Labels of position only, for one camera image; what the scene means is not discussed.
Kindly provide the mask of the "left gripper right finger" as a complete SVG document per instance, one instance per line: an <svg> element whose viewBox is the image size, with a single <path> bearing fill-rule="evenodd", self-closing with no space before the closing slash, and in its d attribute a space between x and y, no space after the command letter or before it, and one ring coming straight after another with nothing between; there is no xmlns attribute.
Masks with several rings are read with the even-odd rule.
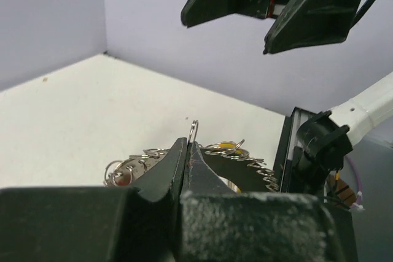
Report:
<svg viewBox="0 0 393 262"><path fill-rule="evenodd" d="M351 213L312 195L181 195L181 261L357 261Z"/></svg>

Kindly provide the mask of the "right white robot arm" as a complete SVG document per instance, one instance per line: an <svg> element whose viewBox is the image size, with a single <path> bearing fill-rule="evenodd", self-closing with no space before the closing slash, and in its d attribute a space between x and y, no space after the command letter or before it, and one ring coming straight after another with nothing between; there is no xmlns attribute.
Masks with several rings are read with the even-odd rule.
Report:
<svg viewBox="0 0 393 262"><path fill-rule="evenodd" d="M344 42L376 0L187 0L182 24L188 28L232 14L265 19L273 26L265 36L264 53ZM257 188L315 194L344 157L374 127L392 116L392 76L387 75L354 98L320 112L296 129L295 159L280 174L255 168Z"/></svg>

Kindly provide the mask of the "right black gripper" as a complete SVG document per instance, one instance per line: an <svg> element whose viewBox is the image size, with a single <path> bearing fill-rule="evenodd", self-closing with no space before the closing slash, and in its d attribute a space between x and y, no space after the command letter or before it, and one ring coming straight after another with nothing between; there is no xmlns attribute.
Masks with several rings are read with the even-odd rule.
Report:
<svg viewBox="0 0 393 262"><path fill-rule="evenodd" d="M344 42L361 0L187 0L181 22L191 28L227 15L276 21L264 54Z"/></svg>

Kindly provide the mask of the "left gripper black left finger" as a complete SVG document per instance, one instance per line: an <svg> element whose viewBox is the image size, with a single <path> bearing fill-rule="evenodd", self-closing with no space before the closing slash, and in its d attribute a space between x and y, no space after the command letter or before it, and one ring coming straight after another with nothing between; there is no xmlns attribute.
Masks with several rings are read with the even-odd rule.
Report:
<svg viewBox="0 0 393 262"><path fill-rule="evenodd" d="M127 187L1 190L2 261L168 261L187 139Z"/></svg>

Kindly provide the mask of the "yellow tagged key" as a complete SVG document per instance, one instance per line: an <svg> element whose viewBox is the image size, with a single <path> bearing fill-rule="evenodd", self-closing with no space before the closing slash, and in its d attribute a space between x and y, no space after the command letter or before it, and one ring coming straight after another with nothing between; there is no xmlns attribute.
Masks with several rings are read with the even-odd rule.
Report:
<svg viewBox="0 0 393 262"><path fill-rule="evenodd" d="M220 150L225 153L241 153L240 149L241 149L241 146L244 144L244 142L245 142L244 139L239 142L222 141L222 142L208 145L206 148Z"/></svg>

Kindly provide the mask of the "silver round keyring disc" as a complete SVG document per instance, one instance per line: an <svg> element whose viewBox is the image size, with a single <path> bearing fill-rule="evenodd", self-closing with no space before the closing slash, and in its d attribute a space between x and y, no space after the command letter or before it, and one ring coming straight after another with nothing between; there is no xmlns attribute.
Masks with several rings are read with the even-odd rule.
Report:
<svg viewBox="0 0 393 262"><path fill-rule="evenodd" d="M111 161L104 170L108 188L129 188L149 202L181 195L276 195L277 180L264 159L255 158L241 146L241 153L206 148L196 141L198 121L188 138L170 148L148 148L124 160ZM117 186L117 178L130 179Z"/></svg>

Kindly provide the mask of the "red tagged key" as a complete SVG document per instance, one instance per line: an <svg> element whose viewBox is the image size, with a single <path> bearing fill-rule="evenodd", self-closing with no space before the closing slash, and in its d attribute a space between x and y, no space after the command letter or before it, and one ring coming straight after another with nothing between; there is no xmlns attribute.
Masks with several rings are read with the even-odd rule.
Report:
<svg viewBox="0 0 393 262"><path fill-rule="evenodd" d="M121 177L121 178L117 178L117 179L115 180L115 182L116 182L117 186L119 186L119 187L124 187L124 186L129 185L130 182L131 182L131 180L130 180L130 179L125 179L125 178Z"/></svg>

